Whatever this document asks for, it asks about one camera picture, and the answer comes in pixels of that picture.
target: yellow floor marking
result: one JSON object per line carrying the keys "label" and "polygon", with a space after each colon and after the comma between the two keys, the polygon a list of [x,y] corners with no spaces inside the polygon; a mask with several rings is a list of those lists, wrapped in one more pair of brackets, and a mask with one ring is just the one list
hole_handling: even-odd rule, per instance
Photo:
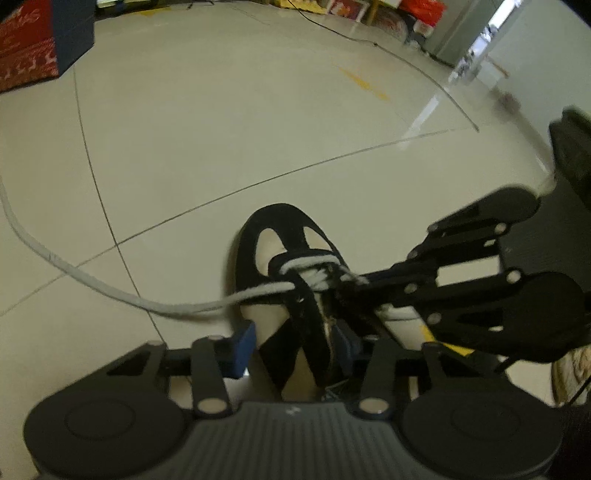
{"label": "yellow floor marking", "polygon": [[343,67],[339,67],[339,70],[343,72],[351,80],[353,80],[363,90],[367,90],[368,92],[373,93],[380,100],[385,100],[386,102],[390,100],[390,97],[388,95],[373,87],[369,82],[363,80],[361,77],[355,75],[353,72],[350,72],[349,70],[344,69]]}
{"label": "yellow floor marking", "polygon": [[131,12],[131,13],[132,13],[132,15],[139,14],[139,15],[143,15],[145,17],[152,17],[155,14],[157,14],[158,12],[161,12],[162,10],[171,10],[171,8],[170,7],[153,8],[151,10],[142,10],[140,12]]}
{"label": "yellow floor marking", "polygon": [[297,8],[298,10],[305,10],[320,15],[326,13],[326,8],[322,8],[316,2],[310,0],[291,0],[291,2],[288,0],[276,0],[275,6],[281,8]]}
{"label": "yellow floor marking", "polygon": [[[437,340],[435,340],[435,337],[431,333],[431,330],[429,330],[427,326],[421,325],[421,331],[423,332],[423,336],[425,337],[426,342],[437,342]],[[450,345],[449,343],[444,343],[443,345],[445,345],[448,348],[451,348],[453,351],[459,353],[461,356],[468,356],[474,351],[469,348],[464,348],[462,346]]]}

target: tiled floor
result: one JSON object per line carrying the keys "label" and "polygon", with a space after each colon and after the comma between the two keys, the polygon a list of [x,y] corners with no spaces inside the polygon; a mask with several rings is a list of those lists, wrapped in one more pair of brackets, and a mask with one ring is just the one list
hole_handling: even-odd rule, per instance
{"label": "tiled floor", "polygon": [[[125,15],[97,23],[96,45],[59,80],[0,96],[0,170],[23,225],[101,280],[197,302],[223,294],[228,248],[260,206],[299,206],[365,272],[495,188],[543,184],[536,149],[482,84],[447,84],[447,69],[379,30],[316,19],[426,71],[480,132],[416,70],[297,12],[240,2]],[[21,429],[44,396],[159,333],[175,348],[230,331],[223,316],[150,318],[101,297],[22,246],[4,216],[0,247],[5,478],[34,476]],[[418,346],[417,322],[394,328]],[[550,400],[547,366],[511,374]]]}

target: white shoelace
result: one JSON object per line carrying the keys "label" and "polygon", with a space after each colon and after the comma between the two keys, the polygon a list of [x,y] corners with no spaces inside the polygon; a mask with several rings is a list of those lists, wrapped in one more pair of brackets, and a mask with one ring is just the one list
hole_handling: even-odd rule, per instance
{"label": "white shoelace", "polygon": [[[238,291],[232,295],[228,295],[220,300],[210,301],[207,303],[180,303],[168,304],[157,301],[146,300],[136,295],[127,293],[126,291],[115,288],[98,278],[89,275],[81,269],[68,263],[60,258],[56,253],[49,250],[45,245],[39,243],[30,233],[28,233],[18,221],[17,217],[12,211],[12,206],[8,201],[6,188],[0,176],[0,200],[4,215],[10,224],[17,237],[31,250],[33,250],[41,258],[44,258],[54,267],[58,268],[66,275],[86,287],[92,288],[100,294],[114,300],[119,300],[128,305],[132,305],[139,309],[148,310],[149,312],[159,313],[166,316],[192,316],[199,313],[211,312],[212,310],[220,310],[230,305],[241,303],[245,300],[252,300],[260,297],[265,297],[277,293],[285,293],[295,289],[292,282],[272,282],[265,283],[253,288]],[[334,264],[342,271],[340,276],[341,281],[354,281],[356,283],[367,283],[367,279],[349,271],[342,265],[339,259],[334,255],[318,255],[314,257],[301,257],[286,262],[280,270],[281,274],[285,274],[289,270],[297,270],[300,272],[304,281],[310,286],[313,291],[326,291],[334,286],[331,281],[331,275],[327,272],[327,264]]]}

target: orange bag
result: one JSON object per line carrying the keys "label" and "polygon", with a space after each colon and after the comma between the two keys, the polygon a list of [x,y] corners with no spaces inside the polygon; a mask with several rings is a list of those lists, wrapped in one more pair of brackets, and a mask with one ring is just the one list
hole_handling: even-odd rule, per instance
{"label": "orange bag", "polygon": [[402,0],[398,8],[434,27],[441,20],[447,6],[437,0]]}

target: red box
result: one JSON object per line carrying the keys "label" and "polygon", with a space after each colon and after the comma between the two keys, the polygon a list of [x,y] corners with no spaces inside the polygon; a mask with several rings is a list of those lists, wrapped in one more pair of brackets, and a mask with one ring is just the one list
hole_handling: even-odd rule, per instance
{"label": "red box", "polygon": [[0,91],[65,72],[94,43],[93,3],[28,0],[1,22]]}
{"label": "red box", "polygon": [[435,27],[447,6],[439,0],[402,0],[398,8],[410,13],[417,20]]}

